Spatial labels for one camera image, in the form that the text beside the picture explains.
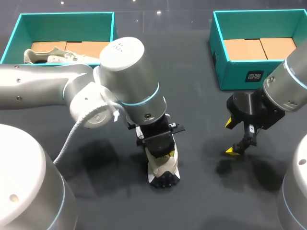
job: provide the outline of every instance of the white robotic arm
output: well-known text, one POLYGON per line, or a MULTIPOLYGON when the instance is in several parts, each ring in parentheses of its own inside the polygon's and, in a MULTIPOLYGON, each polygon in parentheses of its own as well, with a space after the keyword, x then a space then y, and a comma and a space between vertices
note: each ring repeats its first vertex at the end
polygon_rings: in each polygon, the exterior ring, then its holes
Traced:
MULTIPOLYGON (((173 134, 184 128, 169 124, 159 82, 136 38, 110 43, 94 70, 81 64, 0 65, 0 98, 0 110, 69 107, 76 124, 54 163, 77 127, 101 126, 123 108, 133 122, 129 129, 137 128, 137 143, 148 157, 150 184, 164 188, 180 179, 173 134)), ((11 126, 0 125, 0 136, 0 153, 5 153, 0 154, 0 186, 5 188, 0 189, 0 229, 73 230, 77 220, 74 196, 43 148, 11 126)))

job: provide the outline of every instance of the black shoe sole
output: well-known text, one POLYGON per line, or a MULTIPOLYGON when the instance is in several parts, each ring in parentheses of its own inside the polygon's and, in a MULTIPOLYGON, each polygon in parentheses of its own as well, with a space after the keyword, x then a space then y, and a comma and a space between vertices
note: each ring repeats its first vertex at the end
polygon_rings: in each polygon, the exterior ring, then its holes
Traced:
POLYGON ((149 184, 155 188, 170 188, 177 185, 179 181, 180 179, 176 175, 166 171, 162 176, 155 177, 149 184))

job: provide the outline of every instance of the cable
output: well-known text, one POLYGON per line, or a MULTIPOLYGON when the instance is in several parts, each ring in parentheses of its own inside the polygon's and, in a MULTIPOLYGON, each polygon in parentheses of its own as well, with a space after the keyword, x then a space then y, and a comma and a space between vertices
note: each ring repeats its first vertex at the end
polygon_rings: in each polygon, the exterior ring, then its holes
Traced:
POLYGON ((125 112, 125 109, 118 103, 115 103, 113 101, 111 101, 107 96, 106 96, 106 93, 105 93, 105 90, 102 89, 102 85, 100 83, 100 79, 99 79, 99 76, 97 74, 97 71, 98 69, 95 68, 94 69, 94 81, 95 81, 95 84, 97 86, 97 89, 99 90, 99 93, 102 97, 102 104, 99 105, 98 107, 92 109, 91 111, 85 113, 76 123, 75 125, 72 127, 71 131, 69 132, 67 138, 66 138, 66 141, 60 151, 60 153, 58 154, 58 156, 56 157, 56 159, 53 161, 53 163, 56 165, 61 159, 62 157, 64 156, 64 153, 67 149, 67 147, 69 146, 69 143, 71 142, 71 139, 72 137, 75 135, 77 129, 83 124, 85 123, 89 117, 92 117, 93 115, 97 114, 98 110, 105 107, 105 102, 107 103, 107 105, 109 106, 109 108, 112 110, 113 112, 113 116, 114 116, 114 122, 117 121, 118 119, 118 116, 119 116, 119 109, 123 110, 125 112))
POLYGON ((53 163, 56 165, 63 157, 65 150, 67 149, 72 137, 74 136, 74 134, 76 133, 77 129, 87 120, 87 118, 89 116, 92 116, 93 113, 97 113, 97 111, 99 109, 101 109, 102 107, 104 107, 104 105, 100 105, 94 109, 92 109, 90 112, 86 113, 85 115, 83 115, 76 123, 75 125, 72 127, 71 131, 68 134, 68 137, 66 138, 66 141, 60 151, 60 153, 58 154, 58 156, 56 157, 56 159, 53 161, 53 163))

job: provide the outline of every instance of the robotic arm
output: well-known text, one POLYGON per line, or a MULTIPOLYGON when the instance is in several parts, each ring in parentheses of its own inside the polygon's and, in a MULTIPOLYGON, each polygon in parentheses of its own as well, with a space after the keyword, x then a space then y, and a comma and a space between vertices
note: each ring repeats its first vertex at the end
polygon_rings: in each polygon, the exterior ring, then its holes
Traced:
MULTIPOLYGON (((69 107, 76 124, 55 163, 80 125, 102 126, 112 115, 116 121, 121 108, 133 122, 128 122, 129 129, 137 128, 137 144, 144 146, 151 163, 149 174, 159 178, 170 172, 173 177, 176 175, 176 182, 179 180, 177 160, 170 163, 174 166, 165 168, 165 164, 157 164, 156 159, 174 157, 177 148, 173 134, 184 128, 169 124, 165 115, 166 101, 159 90, 156 73, 144 45, 137 38, 124 37, 110 43, 101 52, 100 66, 94 70, 82 64, 60 67, 0 65, 0 73, 0 109, 69 107)), ((173 182, 163 179, 155 185, 164 187, 165 183, 170 186, 173 182)))
POLYGON ((260 129, 268 129, 285 112, 295 112, 307 103, 307 41, 296 48, 252 94, 236 92, 227 100, 231 114, 226 128, 244 123, 244 137, 230 147, 229 155, 242 155, 250 145, 257 145, 260 129))

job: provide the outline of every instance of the black table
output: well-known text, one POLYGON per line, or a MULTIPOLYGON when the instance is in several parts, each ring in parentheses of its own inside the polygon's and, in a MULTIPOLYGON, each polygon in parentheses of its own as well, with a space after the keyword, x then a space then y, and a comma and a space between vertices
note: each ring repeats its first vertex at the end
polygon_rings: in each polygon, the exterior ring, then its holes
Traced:
MULTIPOLYGON (((82 128, 58 165, 77 197, 78 230, 279 230, 276 197, 286 167, 307 133, 307 106, 258 135, 243 160, 221 152, 243 137, 224 128, 231 92, 217 85, 209 31, 140 33, 160 80, 176 134, 181 182, 147 183, 146 157, 124 122, 82 128)), ((73 126, 66 107, 0 111, 0 123, 23 129, 55 158, 73 126)))

